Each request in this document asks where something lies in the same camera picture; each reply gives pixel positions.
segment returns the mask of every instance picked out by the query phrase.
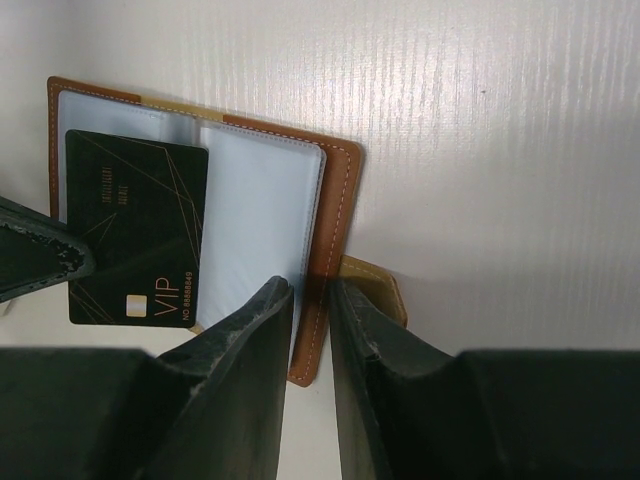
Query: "card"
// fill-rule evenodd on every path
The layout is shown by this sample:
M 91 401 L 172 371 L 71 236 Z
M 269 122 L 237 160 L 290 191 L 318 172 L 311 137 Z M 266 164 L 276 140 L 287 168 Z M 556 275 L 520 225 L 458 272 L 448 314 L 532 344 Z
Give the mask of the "card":
M 67 227 L 96 273 L 69 283 L 77 324 L 195 324 L 208 152 L 70 130 Z

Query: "card holder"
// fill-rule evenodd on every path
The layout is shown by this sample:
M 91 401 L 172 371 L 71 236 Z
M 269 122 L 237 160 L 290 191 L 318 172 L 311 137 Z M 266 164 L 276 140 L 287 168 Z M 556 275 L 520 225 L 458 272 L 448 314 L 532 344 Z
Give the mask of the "card holder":
M 298 301 L 297 304 L 299 326 L 294 338 L 295 346 L 290 362 L 289 380 L 301 386 L 308 386 L 316 375 L 326 335 L 328 283 L 338 275 L 351 219 L 362 161 L 362 153 L 359 146 L 354 142 L 326 135 L 59 77 L 51 77 L 49 79 L 48 94 L 50 198 L 51 214 L 54 218 L 64 218 L 65 205 L 64 195 L 62 194 L 65 191 L 64 180 L 62 179 L 64 150 L 61 149 L 61 145 L 64 145 L 64 132 L 62 130 L 66 128 L 90 130 L 99 133 L 115 132 L 116 134 L 138 136 L 147 140 L 190 145 L 202 145 L 204 139 L 205 142 L 209 141 L 210 145 L 207 148 L 213 150 L 214 153 L 218 148 L 218 144 L 220 148 L 224 148 L 225 142 L 234 142 L 240 137 L 241 133 L 253 139 L 254 143 L 251 145 L 254 145 L 255 148 L 265 148 L 265 145 L 271 148 L 273 142 L 279 139 L 279 141 L 292 147 L 292 150 L 288 152 L 288 155 L 291 155 L 292 158 L 296 155 L 301 155 L 301 151 L 306 151 L 302 148 L 302 145 L 314 147 L 321 151 L 321 155 L 324 156 L 325 160 L 324 175 L 319 174 L 318 176 L 319 179 L 321 178 L 319 196 L 317 198 L 311 195 L 307 196 L 306 201 L 297 207 L 299 212 L 296 213 L 297 215 L 300 212 L 305 212 L 304 215 L 306 216 L 304 218 L 310 218 L 309 213 L 315 208 L 315 222 L 309 227 L 309 222 L 295 221 L 295 228 L 298 229 L 296 235 L 298 235 L 298 238 L 302 238 L 296 248 L 298 248 L 298 252 L 301 249 L 309 249 L 308 262 L 305 267 L 301 260 L 304 257 L 302 255 L 298 257 L 298 262 L 289 262 L 286 267 L 283 262 L 281 267 L 282 272 L 285 273 L 283 276 L 294 285 L 296 282 L 298 284 L 301 283 L 300 272 L 306 273 L 303 285 L 297 285 L 299 292 L 304 289 L 304 295 L 302 295 L 301 301 Z M 70 118 L 68 113 L 68 105 L 71 104 L 78 109 L 78 115 L 74 118 Z M 316 153 L 309 153 L 309 155 L 307 160 L 310 164 L 318 165 L 317 150 Z M 308 176 L 305 175 L 303 178 L 306 184 L 310 184 L 310 182 L 313 182 L 315 174 L 309 172 L 307 174 Z M 215 175 L 215 168 L 210 170 L 209 177 L 212 178 L 213 175 Z M 269 178 L 268 180 L 282 182 L 274 184 L 280 185 L 280 187 L 300 182 L 300 178 L 296 178 L 295 182 L 285 181 L 285 178 Z M 210 193 L 212 196 L 216 195 L 212 192 L 214 192 L 214 189 L 209 190 L 207 196 Z M 235 199 L 240 202 L 244 198 L 246 201 L 249 198 L 248 195 L 253 193 L 251 191 L 247 193 L 247 197 L 236 196 Z M 251 198 L 255 202 L 254 207 L 251 208 L 255 208 L 260 195 L 252 195 Z M 271 225 L 268 225 L 268 215 L 256 218 L 257 215 L 254 212 L 253 221 L 248 220 L 250 217 L 246 217 L 245 221 L 239 219 L 243 218 L 246 212 L 237 213 L 234 216 L 225 216 L 226 213 L 222 211 L 217 219 L 211 220 L 210 225 L 213 227 L 216 221 L 219 221 L 219 225 L 222 227 L 225 222 L 228 224 L 234 221 L 235 218 L 236 221 L 242 221 L 244 224 L 239 232 L 243 231 L 247 236 L 258 238 L 262 245 L 266 245 L 267 242 L 272 242 L 275 245 L 289 241 L 289 234 L 286 229 L 282 232 L 277 232 L 271 228 Z M 228 242 L 226 245 L 229 249 L 232 246 L 232 242 Z M 256 269 L 256 272 L 264 271 L 266 273 L 269 271 L 269 276 L 278 273 L 271 271 L 274 267 L 269 264 L 272 261 L 268 258 L 270 255 L 272 255 L 272 252 L 268 251 L 266 247 L 262 248 L 262 253 L 260 254 L 254 252 L 251 260 L 252 265 L 260 266 Z M 206 260 L 206 255 L 203 255 L 202 261 L 209 261 Z M 214 256 L 210 261 L 215 267 L 216 261 L 229 260 L 224 258 L 216 260 Z M 241 267 L 241 264 L 230 265 L 232 269 Z M 379 267 L 371 267 L 375 268 L 373 270 L 375 272 L 374 275 L 379 277 L 382 270 Z M 239 275 L 234 280 L 237 282 L 235 288 L 237 288 L 237 285 L 241 285 L 248 290 L 252 282 L 257 282 L 258 276 L 260 275 L 256 274 L 255 278 L 249 278 L 245 275 Z M 234 285 L 231 284 L 222 285 L 224 283 L 222 279 L 205 278 L 203 281 L 214 283 L 217 281 L 219 288 L 222 288 L 223 291 L 227 289 L 227 293 L 222 295 L 214 292 L 214 287 L 212 287 L 209 289 L 211 295 L 226 297 L 229 291 L 234 288 Z M 391 298 L 392 301 L 399 299 L 397 292 Z M 239 297 L 234 298 L 233 295 L 229 294 L 228 299 L 224 302 L 224 304 L 217 305 L 211 309 L 203 310 L 202 322 L 204 324 L 200 325 L 200 330 L 208 326 L 210 321 L 215 321 L 215 318 L 222 315 L 223 311 L 231 309 L 232 305 L 239 302 Z

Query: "wallet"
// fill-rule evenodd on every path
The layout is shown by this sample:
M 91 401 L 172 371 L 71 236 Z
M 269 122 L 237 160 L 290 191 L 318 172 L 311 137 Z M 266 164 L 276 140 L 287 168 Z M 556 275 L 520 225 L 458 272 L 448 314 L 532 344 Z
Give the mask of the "wallet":
M 215 159 L 195 333 L 280 275 L 296 292 L 288 378 L 308 386 L 327 330 L 328 282 L 339 274 L 372 288 L 374 303 L 380 293 L 380 305 L 406 325 L 393 277 L 342 256 L 362 164 L 356 143 L 59 77 L 49 79 L 48 96 L 51 215 L 63 222 L 69 130 L 199 146 Z

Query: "white table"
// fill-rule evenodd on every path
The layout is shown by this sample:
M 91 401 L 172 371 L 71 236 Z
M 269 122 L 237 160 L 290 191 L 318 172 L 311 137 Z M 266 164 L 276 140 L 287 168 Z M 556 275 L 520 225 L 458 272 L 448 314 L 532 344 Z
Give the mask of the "white table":
M 46 212 L 51 74 L 360 142 L 348 253 L 398 274 L 449 351 L 640 345 L 640 4 L 623 0 L 0 0 L 0 195 Z M 2 344 L 142 346 L 65 288 Z M 280 478 L 339 478 L 325 352 L 289 386 Z

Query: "brown leather wallet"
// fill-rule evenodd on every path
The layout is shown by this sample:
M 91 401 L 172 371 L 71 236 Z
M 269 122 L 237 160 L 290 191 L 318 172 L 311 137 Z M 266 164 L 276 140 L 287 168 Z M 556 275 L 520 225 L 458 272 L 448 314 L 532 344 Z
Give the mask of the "brown leather wallet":
M 356 260 L 350 259 L 348 263 L 341 265 L 341 254 L 351 220 L 362 162 L 362 152 L 356 143 L 194 105 L 169 102 L 59 77 L 51 77 L 48 81 L 49 180 L 52 217 L 58 218 L 59 213 L 58 97 L 63 91 L 213 120 L 243 129 L 309 142 L 324 150 L 326 165 L 311 243 L 302 317 L 289 370 L 290 381 L 300 386 L 308 386 L 316 375 L 327 330 L 327 284 L 338 275 L 339 271 L 352 277 L 358 276 L 356 274 L 364 275 L 369 281 L 375 280 L 375 277 L 380 280 L 384 278 L 387 286 L 395 286 L 394 281 L 389 283 L 389 277 L 385 276 L 382 270 L 376 270 L 376 267 L 370 264 L 357 263 Z M 396 291 L 396 297 L 392 303 L 398 303 L 397 300 L 399 296 Z

